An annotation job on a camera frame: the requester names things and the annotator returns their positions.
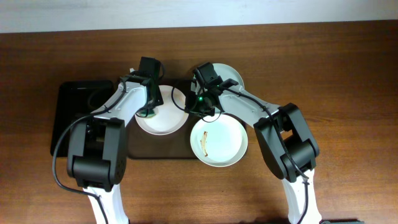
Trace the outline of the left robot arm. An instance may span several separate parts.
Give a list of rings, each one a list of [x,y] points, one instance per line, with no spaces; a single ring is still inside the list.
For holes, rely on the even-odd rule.
[[[128,75],[89,118],[73,125],[67,172],[90,199],[97,223],[129,223],[120,183],[126,170],[126,126],[136,113],[162,105],[157,78]]]

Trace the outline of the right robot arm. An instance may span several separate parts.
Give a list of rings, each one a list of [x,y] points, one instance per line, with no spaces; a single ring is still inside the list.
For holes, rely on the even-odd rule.
[[[279,106],[249,93],[242,85],[195,86],[186,107],[198,115],[216,110],[239,118],[255,131],[264,162],[282,181],[291,223],[320,223],[313,178],[318,144],[299,108]]]

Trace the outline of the white plate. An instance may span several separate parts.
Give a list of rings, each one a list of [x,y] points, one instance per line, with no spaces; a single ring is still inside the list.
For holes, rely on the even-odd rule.
[[[240,85],[240,87],[238,87],[239,90],[244,89],[243,79],[241,75],[233,67],[223,63],[214,63],[213,67],[215,72],[222,77],[223,81],[231,78],[239,83]],[[199,89],[200,89],[199,82],[195,77],[193,77],[190,90],[194,91],[195,93],[198,93]]]
[[[135,115],[138,125],[147,133],[158,136],[171,134],[180,129],[187,121],[188,113],[175,106],[176,103],[179,107],[183,107],[185,95],[177,88],[174,88],[172,93],[172,89],[172,86],[160,86],[164,104],[155,107],[157,109],[155,116],[139,118]]]
[[[228,167],[240,161],[248,149],[246,127],[236,118],[222,114],[212,122],[199,120],[190,133],[194,155],[213,167]]]

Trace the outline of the green yellow sponge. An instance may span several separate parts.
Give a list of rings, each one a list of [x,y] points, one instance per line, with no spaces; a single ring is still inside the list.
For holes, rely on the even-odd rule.
[[[146,108],[139,110],[136,113],[136,116],[139,118],[151,118],[156,115],[157,109],[156,108]]]

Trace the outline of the brown serving tray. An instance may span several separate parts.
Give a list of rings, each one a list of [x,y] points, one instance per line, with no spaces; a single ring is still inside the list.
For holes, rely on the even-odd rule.
[[[144,131],[133,118],[126,127],[130,159],[196,159],[190,145],[190,133],[199,117],[190,115],[184,125],[167,135]]]

